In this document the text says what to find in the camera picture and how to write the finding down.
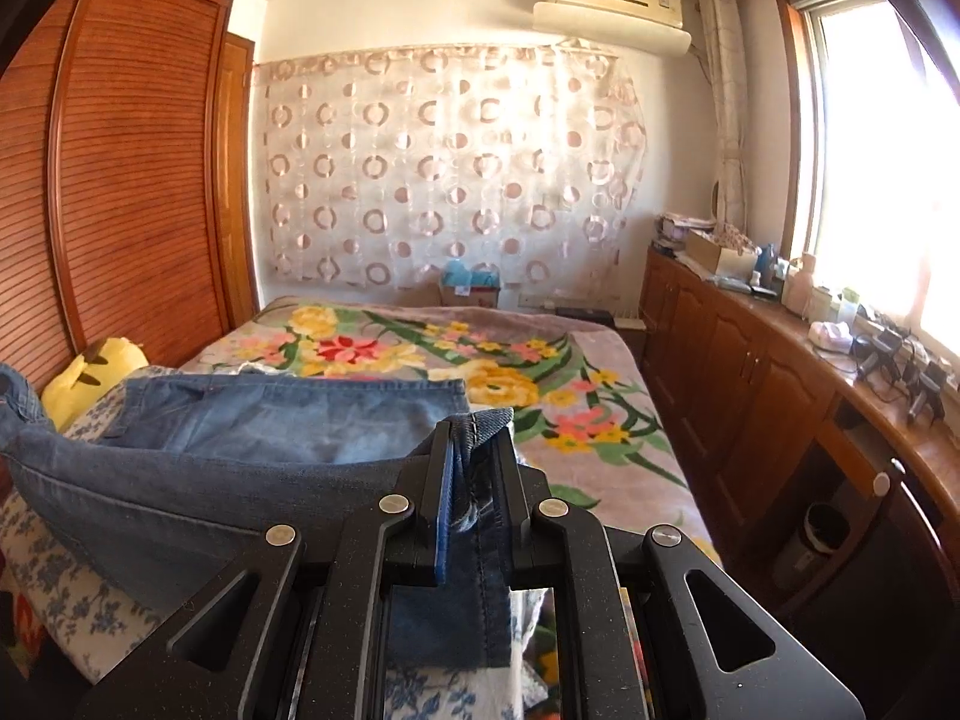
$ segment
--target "bed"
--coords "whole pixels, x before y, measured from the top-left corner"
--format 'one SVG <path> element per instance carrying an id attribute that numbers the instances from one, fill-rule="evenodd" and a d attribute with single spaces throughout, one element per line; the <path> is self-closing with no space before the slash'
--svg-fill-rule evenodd
<path id="1" fill-rule="evenodd" d="M 712 554 L 632 355 L 600 325 L 488 309 L 280 298 L 182 370 L 232 373 L 246 365 L 299 376 L 462 378 L 473 408 L 515 409 L 518 454 L 546 473 L 555 495 L 618 528 L 672 523 Z M 96 439 L 120 398 L 122 390 L 114 389 L 67 435 Z M 6 584 L 13 596 L 21 649 L 35 649 L 45 629 L 88 680 L 96 682 L 160 623 L 152 610 L 78 565 L 15 490 L 0 507 L 0 552 L 6 560 L 0 589 Z M 386 716 L 400 720 L 433 707 L 430 716 L 458 717 L 469 709 L 477 717 L 511 717 L 521 702 L 544 699 L 549 707 L 555 640 L 549 603 L 536 625 L 538 609 L 517 594 L 522 632 L 510 669 L 392 672 Z"/>

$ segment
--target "wardrobe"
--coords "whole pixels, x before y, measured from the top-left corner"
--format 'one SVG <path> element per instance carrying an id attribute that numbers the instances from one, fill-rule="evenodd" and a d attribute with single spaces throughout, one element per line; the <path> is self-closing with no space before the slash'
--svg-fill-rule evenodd
<path id="1" fill-rule="evenodd" d="M 57 0 L 0 79 L 0 361 L 180 365 L 256 309 L 232 0 Z"/>

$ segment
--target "yellow pillow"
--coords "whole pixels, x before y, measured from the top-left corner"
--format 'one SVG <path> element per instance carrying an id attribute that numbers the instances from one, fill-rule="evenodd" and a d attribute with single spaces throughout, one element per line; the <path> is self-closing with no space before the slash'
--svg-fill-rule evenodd
<path id="1" fill-rule="evenodd" d="M 40 396 L 59 432 L 90 408 L 127 374 L 146 367 L 143 351 L 126 338 L 94 343 L 67 370 L 50 382 Z"/>

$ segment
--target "jeans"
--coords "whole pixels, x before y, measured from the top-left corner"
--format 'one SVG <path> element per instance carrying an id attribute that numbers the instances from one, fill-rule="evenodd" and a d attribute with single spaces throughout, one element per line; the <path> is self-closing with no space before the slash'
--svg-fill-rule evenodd
<path id="1" fill-rule="evenodd" d="M 169 614 L 271 525 L 339 522 L 388 493 L 406 457 L 453 413 L 445 582 L 398 587 L 389 656 L 400 665 L 503 666 L 508 589 L 484 444 L 510 410 L 467 413 L 461 381 L 344 381 L 262 373 L 123 382 L 96 442 L 57 434 L 0 365 L 0 454 L 64 546 L 133 600 Z"/>

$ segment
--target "curtain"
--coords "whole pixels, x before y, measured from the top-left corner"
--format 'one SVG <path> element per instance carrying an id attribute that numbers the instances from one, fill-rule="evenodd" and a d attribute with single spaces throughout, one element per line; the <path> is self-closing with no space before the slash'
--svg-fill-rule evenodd
<path id="1" fill-rule="evenodd" d="M 717 118 L 717 220 L 747 230 L 743 135 L 747 127 L 747 66 L 736 0 L 700 0 L 707 66 Z"/>
<path id="2" fill-rule="evenodd" d="M 508 288 L 616 300 L 646 151 L 616 56 L 345 52 L 259 66 L 254 85 L 254 229 L 282 279 L 413 290 L 459 259 Z"/>

